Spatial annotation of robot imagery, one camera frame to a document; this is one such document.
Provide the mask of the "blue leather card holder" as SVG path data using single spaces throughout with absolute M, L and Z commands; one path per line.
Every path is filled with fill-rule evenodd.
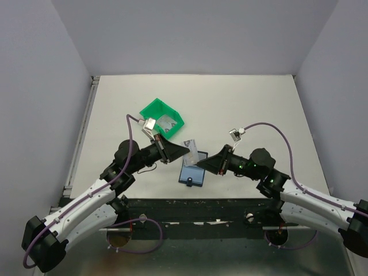
M 192 154 L 186 154 L 183 157 L 181 172 L 178 182 L 188 187 L 202 187 L 205 178 L 205 170 L 191 163 Z

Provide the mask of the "green plastic bin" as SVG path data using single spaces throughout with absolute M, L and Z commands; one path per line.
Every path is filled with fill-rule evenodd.
M 159 98 L 155 98 L 139 114 L 144 119 L 156 120 L 154 130 L 167 140 L 170 140 L 185 124 L 181 115 Z

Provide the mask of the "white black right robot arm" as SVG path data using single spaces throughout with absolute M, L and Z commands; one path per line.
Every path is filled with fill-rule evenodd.
M 265 220 L 271 225 L 281 221 L 329 233 L 341 239 L 351 252 L 367 257 L 367 201 L 346 201 L 316 191 L 274 167 L 275 159 L 264 148 L 252 151 L 248 159 L 234 154 L 229 145 L 197 163 L 215 175 L 227 171 L 258 181 L 257 189 L 267 198 L 277 201 L 265 210 Z

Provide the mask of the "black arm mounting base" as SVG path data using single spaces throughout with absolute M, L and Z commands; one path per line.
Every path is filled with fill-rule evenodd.
M 117 222 L 106 230 L 108 239 L 171 240 L 261 239 L 264 229 L 275 232 L 290 224 L 267 198 L 145 199 L 124 198 Z

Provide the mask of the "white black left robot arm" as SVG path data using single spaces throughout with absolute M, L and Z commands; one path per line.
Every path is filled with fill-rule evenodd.
M 66 253 L 101 228 L 121 227 L 128 208 L 119 195 L 135 181 L 134 173 L 156 162 L 171 163 L 189 149 L 155 135 L 145 148 L 132 139 L 123 141 L 112 163 L 80 196 L 44 218 L 32 217 L 25 226 L 21 247 L 26 269 L 38 267 L 46 273 L 55 268 Z

